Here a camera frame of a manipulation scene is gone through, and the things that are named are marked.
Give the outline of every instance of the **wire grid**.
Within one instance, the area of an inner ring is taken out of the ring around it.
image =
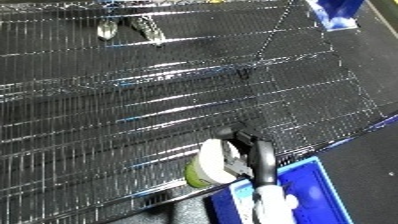
[[[381,113],[302,1],[129,5],[109,42],[90,2],[0,5],[0,222],[93,223],[200,193],[185,164],[221,126],[286,162]]]

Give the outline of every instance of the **metal grate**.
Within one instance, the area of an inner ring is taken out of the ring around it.
[[[152,15],[162,48],[126,24],[99,41],[100,4],[0,5],[1,223],[105,222],[200,193],[185,164],[237,121],[282,161],[381,116],[302,1],[187,3],[114,15]]]

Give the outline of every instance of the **blue object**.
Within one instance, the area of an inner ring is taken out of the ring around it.
[[[307,0],[326,30],[358,28],[353,18],[364,0]]]
[[[297,224],[352,224],[352,220],[320,160],[312,157],[278,169],[286,193],[299,200],[293,210]],[[211,199],[220,224],[251,223],[253,188],[248,180],[231,184]]]

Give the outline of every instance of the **blue container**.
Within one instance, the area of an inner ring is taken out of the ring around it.
[[[297,224],[352,224],[320,160],[312,157],[278,169],[278,180],[286,193],[295,195],[299,207],[293,210]],[[253,188],[248,180],[231,184],[212,196],[220,224],[251,222]]]

